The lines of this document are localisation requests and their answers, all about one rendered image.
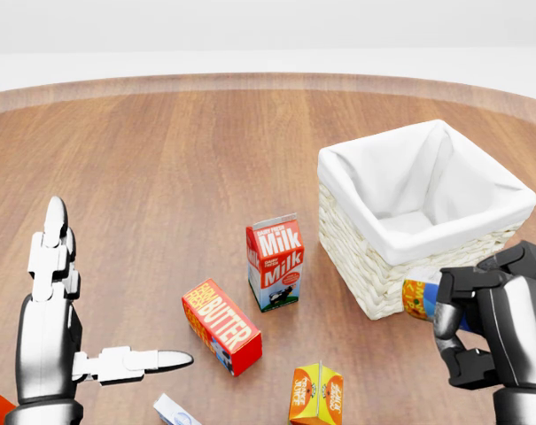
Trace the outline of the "white blue box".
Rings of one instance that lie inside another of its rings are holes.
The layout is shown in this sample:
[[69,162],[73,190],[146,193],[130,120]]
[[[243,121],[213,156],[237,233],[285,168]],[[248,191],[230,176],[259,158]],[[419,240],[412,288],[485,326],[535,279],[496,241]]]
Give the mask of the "white blue box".
[[202,425],[165,393],[160,395],[153,407],[166,425]]

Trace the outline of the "orange blue printed tin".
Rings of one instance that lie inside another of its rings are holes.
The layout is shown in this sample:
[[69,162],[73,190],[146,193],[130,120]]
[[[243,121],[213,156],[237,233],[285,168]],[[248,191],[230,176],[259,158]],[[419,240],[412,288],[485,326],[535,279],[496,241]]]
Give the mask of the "orange blue printed tin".
[[457,289],[455,278],[437,267],[411,269],[402,285],[402,304],[410,315],[434,323],[434,333],[472,332],[462,301],[469,291]]

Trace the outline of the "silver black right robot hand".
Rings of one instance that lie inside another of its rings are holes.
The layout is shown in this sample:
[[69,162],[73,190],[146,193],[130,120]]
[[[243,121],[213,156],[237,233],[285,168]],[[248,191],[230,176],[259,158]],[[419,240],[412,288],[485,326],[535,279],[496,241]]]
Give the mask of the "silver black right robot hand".
[[441,273],[433,330],[450,384],[536,389],[536,245]]

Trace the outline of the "orange juice carton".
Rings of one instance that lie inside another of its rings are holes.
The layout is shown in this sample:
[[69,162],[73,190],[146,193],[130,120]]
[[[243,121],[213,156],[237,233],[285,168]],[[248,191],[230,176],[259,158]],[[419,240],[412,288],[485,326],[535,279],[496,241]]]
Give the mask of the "orange juice carton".
[[342,425],[344,378],[321,362],[294,370],[289,425]]

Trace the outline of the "red white milk carton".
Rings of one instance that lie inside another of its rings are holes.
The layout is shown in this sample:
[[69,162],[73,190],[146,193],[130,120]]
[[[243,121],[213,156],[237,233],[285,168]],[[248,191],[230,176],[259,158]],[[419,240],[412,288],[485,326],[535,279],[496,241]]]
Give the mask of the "red white milk carton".
[[246,228],[248,282],[266,312],[299,300],[304,244],[295,213]]

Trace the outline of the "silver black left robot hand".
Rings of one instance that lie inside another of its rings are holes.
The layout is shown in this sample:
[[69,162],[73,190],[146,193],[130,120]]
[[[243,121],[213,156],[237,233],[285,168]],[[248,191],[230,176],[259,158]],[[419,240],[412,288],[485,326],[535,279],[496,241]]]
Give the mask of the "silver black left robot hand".
[[95,358],[81,349],[82,324],[73,302],[80,296],[81,277],[75,267],[74,232],[66,206],[51,198],[44,228],[34,233],[27,271],[33,289],[23,302],[16,353],[16,382],[21,404],[73,398],[77,383],[140,381],[149,373],[187,367],[186,352],[137,352],[128,346],[104,348]]

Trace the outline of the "white woven lined basket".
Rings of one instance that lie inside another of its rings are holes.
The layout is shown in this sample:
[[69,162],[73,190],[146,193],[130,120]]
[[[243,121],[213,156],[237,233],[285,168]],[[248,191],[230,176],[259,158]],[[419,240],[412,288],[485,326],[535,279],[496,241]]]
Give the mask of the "white woven lined basket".
[[443,120],[319,152],[319,237],[362,311],[402,308],[415,267],[473,265],[530,216],[536,195]]

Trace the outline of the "red butter box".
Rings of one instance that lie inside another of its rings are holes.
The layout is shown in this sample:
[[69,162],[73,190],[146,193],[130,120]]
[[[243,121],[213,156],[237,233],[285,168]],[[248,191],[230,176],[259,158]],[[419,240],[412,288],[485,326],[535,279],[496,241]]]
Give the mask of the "red butter box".
[[233,376],[261,357],[260,330],[214,280],[187,292],[182,303],[192,329]]

